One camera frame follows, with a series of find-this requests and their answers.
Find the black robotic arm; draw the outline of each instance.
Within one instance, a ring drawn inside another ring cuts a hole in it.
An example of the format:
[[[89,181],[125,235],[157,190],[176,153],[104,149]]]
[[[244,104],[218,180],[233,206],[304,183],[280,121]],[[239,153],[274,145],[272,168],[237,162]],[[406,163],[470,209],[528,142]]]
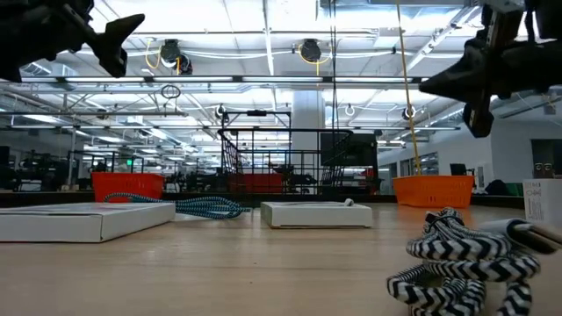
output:
[[[464,121],[475,137],[486,137],[494,116],[490,97],[513,92],[545,93],[562,83],[562,1],[486,0],[476,38],[465,43],[460,61],[420,84],[420,91],[465,102]],[[523,13],[529,39],[515,41]],[[533,12],[542,39],[537,43]]]
[[[120,18],[97,34],[88,25],[93,0],[0,0],[0,78],[21,82],[19,68],[36,60],[53,61],[59,52],[88,44],[112,76],[126,74],[123,41],[144,21],[143,14]]]

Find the zigzag patterned cord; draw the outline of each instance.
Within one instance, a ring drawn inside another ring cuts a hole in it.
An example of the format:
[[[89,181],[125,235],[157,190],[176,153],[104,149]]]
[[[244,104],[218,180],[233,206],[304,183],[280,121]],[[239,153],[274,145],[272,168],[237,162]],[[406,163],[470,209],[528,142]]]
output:
[[[166,201],[157,198],[143,197],[131,193],[112,193],[105,197],[107,202],[111,198],[131,198],[134,203],[175,203],[176,213],[199,216],[208,219],[233,219],[250,209],[223,197],[198,197],[181,201]]]
[[[426,223],[423,237],[410,241],[407,252],[424,263],[386,280],[388,293],[410,305],[415,316],[478,315],[484,309],[484,282],[506,282],[508,290],[497,314],[528,315],[532,304],[527,279],[540,272],[540,263],[514,249],[499,234],[473,231],[458,223],[461,215],[445,208],[433,225]],[[441,287],[425,288],[418,281],[442,278]]]

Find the wooden table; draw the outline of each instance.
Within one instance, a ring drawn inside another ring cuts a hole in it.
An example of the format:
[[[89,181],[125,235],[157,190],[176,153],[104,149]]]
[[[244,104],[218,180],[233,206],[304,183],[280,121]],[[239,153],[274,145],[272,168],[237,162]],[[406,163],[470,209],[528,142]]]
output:
[[[0,315],[407,315],[385,280],[419,262],[405,246],[421,234],[425,210],[373,210],[373,229],[271,230],[254,212],[104,244],[0,244]],[[474,207],[465,221],[522,216]],[[534,315],[562,311],[560,258],[541,257]],[[492,315],[504,286],[488,292]]]

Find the white box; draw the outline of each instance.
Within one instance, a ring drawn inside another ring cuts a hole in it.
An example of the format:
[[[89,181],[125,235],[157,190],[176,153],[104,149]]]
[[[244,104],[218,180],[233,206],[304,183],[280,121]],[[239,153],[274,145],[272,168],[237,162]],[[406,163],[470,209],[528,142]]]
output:
[[[372,209],[336,202],[262,202],[262,219],[271,227],[372,227]]]
[[[103,242],[173,220],[173,204],[81,203],[0,209],[0,241]]]
[[[534,179],[523,182],[525,219],[532,223],[562,227],[562,180]]]

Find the yellow cable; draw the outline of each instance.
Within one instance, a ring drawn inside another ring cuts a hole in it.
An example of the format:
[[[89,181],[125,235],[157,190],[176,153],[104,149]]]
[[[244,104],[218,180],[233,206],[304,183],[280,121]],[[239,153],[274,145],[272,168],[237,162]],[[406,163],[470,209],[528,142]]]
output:
[[[147,54],[144,55],[144,60],[147,62],[147,65],[149,67],[151,67],[152,69],[156,69],[158,68],[158,66],[160,66],[160,52],[162,51],[162,45],[160,45],[160,47],[158,47],[158,61],[156,62],[156,66],[153,66],[150,61],[148,60],[148,49],[150,48],[150,43],[152,43],[152,40],[149,39],[148,40],[148,45],[147,45]]]
[[[404,36],[402,35],[402,18],[400,16],[400,0],[396,0],[396,11],[398,12],[398,29],[400,34],[400,46],[402,51],[402,68],[404,73],[404,84],[406,85],[406,102],[407,102],[407,114],[408,121],[410,123],[410,132],[412,132],[412,142],[414,143],[414,158],[415,166],[417,168],[417,175],[422,175],[422,168],[420,164],[420,156],[418,155],[418,144],[415,139],[415,129],[414,129],[414,111],[412,109],[412,103],[410,103],[410,90],[407,82],[407,70],[406,70],[406,52],[404,51]]]
[[[328,61],[328,60],[330,59],[329,57],[326,57],[326,59],[323,60],[323,61],[317,61],[317,62],[307,61],[307,60],[302,56],[301,50],[302,50],[302,44],[299,45],[299,56],[300,56],[300,59],[301,59],[302,61],[304,61],[305,63],[309,63],[309,64],[311,64],[311,65],[316,65],[316,64],[321,65],[321,64],[323,64],[324,62],[326,62],[326,61]],[[330,47],[330,56],[331,56],[331,55],[332,55],[332,47]]]

